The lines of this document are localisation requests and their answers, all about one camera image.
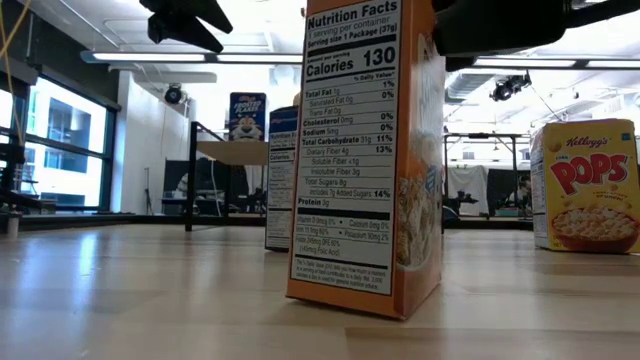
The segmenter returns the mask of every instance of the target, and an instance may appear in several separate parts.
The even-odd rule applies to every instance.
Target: security camera
[[[167,104],[179,105],[187,100],[187,94],[182,91],[181,84],[171,84],[169,85],[167,92],[164,94],[164,100]]]
[[[529,72],[526,75],[520,76],[509,76],[504,80],[498,81],[496,83],[496,88],[493,90],[489,97],[493,99],[493,101],[507,101],[511,99],[511,97],[519,92],[522,89],[531,86],[531,76],[529,76]]]

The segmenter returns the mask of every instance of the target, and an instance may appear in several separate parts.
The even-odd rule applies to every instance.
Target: yellow cable
[[[7,38],[7,34],[4,27],[4,9],[1,7],[2,4],[0,3],[0,31],[2,32],[2,43],[3,43],[2,50],[0,51],[0,57],[4,56],[4,63],[5,63],[5,67],[7,68],[7,82],[9,83],[9,92],[11,92],[12,102],[15,99],[15,93],[13,91],[13,81],[11,78],[11,64],[9,62],[9,55],[5,56],[5,53],[9,49],[9,46],[13,41],[13,37],[18,32],[20,25],[22,25],[22,23],[24,22],[24,19],[27,13],[29,12],[30,4],[31,4],[31,0],[25,1],[24,8],[22,9],[22,13],[20,14],[18,21],[16,22],[13,29],[11,30],[11,33],[9,34],[9,38]],[[20,117],[18,116],[18,110],[16,109],[15,104],[13,104],[12,107],[13,107],[13,117],[15,118],[15,121],[16,121],[16,128],[18,133],[18,144],[22,146],[24,145],[24,139],[23,139],[24,137],[22,134],[22,122],[20,120]]]

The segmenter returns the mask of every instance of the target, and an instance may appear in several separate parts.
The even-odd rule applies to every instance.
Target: nutrition facts label
[[[291,277],[391,295],[401,1],[307,20]]]
[[[544,183],[544,165],[542,158],[536,164],[532,162],[531,165],[533,230],[537,241],[547,239],[547,192]]]
[[[296,109],[288,108],[271,113],[265,240],[265,246],[269,249],[289,249],[291,242],[297,129]]]

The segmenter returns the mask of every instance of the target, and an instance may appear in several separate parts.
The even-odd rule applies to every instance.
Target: window
[[[102,159],[27,142],[21,191],[58,206],[99,206]]]
[[[38,79],[31,88],[27,133],[101,153],[106,116],[104,107]]]
[[[0,90],[0,126],[11,128],[13,118],[13,97],[11,93]]]
[[[101,204],[108,201],[102,187],[103,176],[110,176],[107,162],[112,156],[106,153],[111,151],[106,134],[111,133],[107,125],[114,125],[107,121],[108,116],[111,119],[107,109],[39,78],[25,110],[26,161],[20,192],[58,207],[107,206]]]
[[[9,143],[9,138],[4,135],[0,135],[0,144],[8,144],[8,143]],[[0,169],[4,169],[5,166],[7,166],[7,163],[4,161],[0,161]]]
[[[50,169],[60,169],[87,173],[88,158],[83,155],[65,153],[61,150],[47,149],[44,153],[44,166]]]

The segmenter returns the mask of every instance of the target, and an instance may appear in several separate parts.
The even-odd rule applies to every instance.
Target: yellow cereal box
[[[309,0],[307,14],[287,296],[404,319],[440,282],[433,7]]]
[[[552,123],[531,145],[536,245],[557,251],[640,251],[633,122]]]

